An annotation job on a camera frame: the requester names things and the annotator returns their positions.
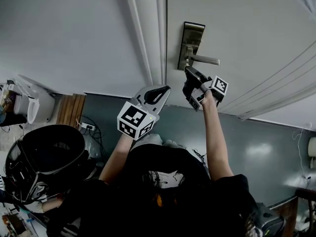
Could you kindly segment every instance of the green floor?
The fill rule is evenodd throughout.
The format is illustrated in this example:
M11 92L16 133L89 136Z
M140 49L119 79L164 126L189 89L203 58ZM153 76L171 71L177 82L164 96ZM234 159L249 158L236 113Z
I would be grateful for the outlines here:
M99 95L87 95L85 100L82 114L93 119L102 130L107 157L120 137L117 115L125 101ZM220 120L233 173L248 178L250 192L257 202L269 206L293 196L295 187L303 182L297 141L292 139L292 132L297 129L253 120L241 121L229 115L220 115ZM189 108L165 106L152 133L160 134L163 140L170 139L205 153L202 111L196 113ZM306 172L309 172L307 143L313 136L316 133L306 132L300 141ZM89 135L85 137L90 155L99 158L98 145Z

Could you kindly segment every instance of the hand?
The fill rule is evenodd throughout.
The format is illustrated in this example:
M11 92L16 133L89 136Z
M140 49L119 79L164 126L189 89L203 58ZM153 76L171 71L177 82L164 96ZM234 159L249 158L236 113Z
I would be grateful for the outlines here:
M215 100L214 100L211 90L207 90L204 95L205 97L201 102L203 107L205 105L213 105L213 104L215 105Z

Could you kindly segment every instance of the door lock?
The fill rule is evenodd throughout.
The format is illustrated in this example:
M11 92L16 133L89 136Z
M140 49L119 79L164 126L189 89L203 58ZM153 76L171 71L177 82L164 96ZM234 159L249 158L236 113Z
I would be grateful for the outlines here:
M183 70L187 66L192 66L194 61L219 65L219 59L197 55L198 47L202 39L205 25L184 22L182 44L178 69Z

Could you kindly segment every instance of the white door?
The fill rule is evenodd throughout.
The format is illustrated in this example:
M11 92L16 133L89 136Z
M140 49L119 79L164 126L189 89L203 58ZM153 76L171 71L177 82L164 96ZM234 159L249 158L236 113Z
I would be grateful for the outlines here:
M203 24L194 62L206 76L229 83L219 112L242 117L316 83L316 22L297 0L167 0L168 104L189 107L177 70L183 24Z

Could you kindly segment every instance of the power strip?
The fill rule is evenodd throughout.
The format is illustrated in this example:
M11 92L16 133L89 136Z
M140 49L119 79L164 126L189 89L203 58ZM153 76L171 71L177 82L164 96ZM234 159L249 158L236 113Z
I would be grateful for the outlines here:
M95 126L94 126L94 125L87 124L87 123L81 123L81 127L82 127L82 128L85 128L85 129L89 129L89 130L91 130L91 131L94 131L94 130L95 130Z

